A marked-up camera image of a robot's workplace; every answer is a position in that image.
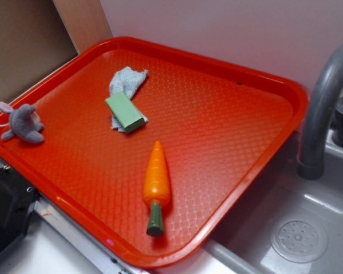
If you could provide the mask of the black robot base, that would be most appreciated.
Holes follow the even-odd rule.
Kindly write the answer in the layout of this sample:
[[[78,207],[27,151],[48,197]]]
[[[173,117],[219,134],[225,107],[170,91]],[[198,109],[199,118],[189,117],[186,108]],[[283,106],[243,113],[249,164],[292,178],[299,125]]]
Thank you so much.
[[[27,234],[37,189],[13,167],[0,168],[0,258]]]

